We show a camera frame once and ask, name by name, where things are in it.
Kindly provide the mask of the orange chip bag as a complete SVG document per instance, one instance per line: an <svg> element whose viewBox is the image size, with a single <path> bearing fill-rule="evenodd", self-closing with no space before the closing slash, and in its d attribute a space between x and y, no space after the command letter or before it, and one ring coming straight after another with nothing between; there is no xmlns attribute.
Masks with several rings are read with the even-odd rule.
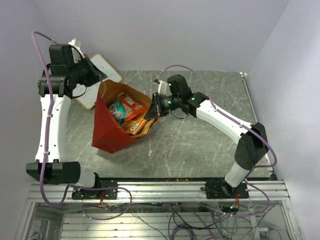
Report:
<svg viewBox="0 0 320 240"><path fill-rule="evenodd" d="M144 119L139 118L135 120L131 120L127 123L124 123L121 127L123 130L132 138L139 139L147 135L156 119Z"/></svg>

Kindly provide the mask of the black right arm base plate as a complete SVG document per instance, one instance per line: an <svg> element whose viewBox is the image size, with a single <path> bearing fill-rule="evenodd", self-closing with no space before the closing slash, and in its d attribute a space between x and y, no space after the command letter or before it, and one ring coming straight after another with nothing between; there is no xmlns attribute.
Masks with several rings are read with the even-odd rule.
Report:
<svg viewBox="0 0 320 240"><path fill-rule="evenodd" d="M237 187L231 187L223 178L209 178L205 185L200 188L204 191L207 199L248 199L249 193L245 183L240 183Z"/></svg>

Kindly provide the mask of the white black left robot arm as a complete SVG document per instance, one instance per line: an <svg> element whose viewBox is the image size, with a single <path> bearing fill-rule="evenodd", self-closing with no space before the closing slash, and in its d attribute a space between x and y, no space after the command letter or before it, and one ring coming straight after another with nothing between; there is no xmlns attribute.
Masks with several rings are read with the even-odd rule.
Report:
<svg viewBox="0 0 320 240"><path fill-rule="evenodd" d="M85 194L96 199L102 193L96 175L67 158L67 117L74 89L78 85L89 88L107 75L72 43L53 44L48 50L50 63L37 83L42 109L39 147L35 161L26 165L26 173L44 184L84 187Z"/></svg>

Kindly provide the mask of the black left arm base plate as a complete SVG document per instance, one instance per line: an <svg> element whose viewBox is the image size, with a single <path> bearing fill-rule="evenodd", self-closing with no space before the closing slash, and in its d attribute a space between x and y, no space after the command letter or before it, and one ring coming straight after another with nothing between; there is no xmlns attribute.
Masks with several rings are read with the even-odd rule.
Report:
<svg viewBox="0 0 320 240"><path fill-rule="evenodd" d="M118 183L115 180L102 179L93 188L74 188L72 200L115 200L118 195Z"/></svg>

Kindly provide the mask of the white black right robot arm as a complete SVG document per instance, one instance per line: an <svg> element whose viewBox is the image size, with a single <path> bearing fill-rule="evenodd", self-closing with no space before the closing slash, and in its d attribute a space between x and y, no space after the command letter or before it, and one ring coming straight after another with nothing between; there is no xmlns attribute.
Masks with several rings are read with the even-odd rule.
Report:
<svg viewBox="0 0 320 240"><path fill-rule="evenodd" d="M222 108L213 106L207 95L192 92L181 74L175 74L167 81L155 79L154 83L158 90L152 95L145 119L165 117L180 109L186 115L211 124L236 144L234 164L220 186L224 197L233 197L238 192L240 183L269 151L265 127L259 122L251 124L235 118Z"/></svg>

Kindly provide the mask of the red paper bag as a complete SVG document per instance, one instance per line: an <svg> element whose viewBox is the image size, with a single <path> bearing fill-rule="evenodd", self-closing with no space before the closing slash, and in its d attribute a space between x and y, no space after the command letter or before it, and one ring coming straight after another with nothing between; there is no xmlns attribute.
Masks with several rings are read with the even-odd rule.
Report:
<svg viewBox="0 0 320 240"><path fill-rule="evenodd" d="M150 97L127 84L112 80L105 80L100 84L95 103L92 146L111 154L132 145L139 139L132 138L122 128L122 125L129 121L125 122L123 119L118 124L109 111L109 106L115 100L120 100L122 95L130 96L146 108L145 113L136 116L133 120L145 119L145 114L152 103Z"/></svg>

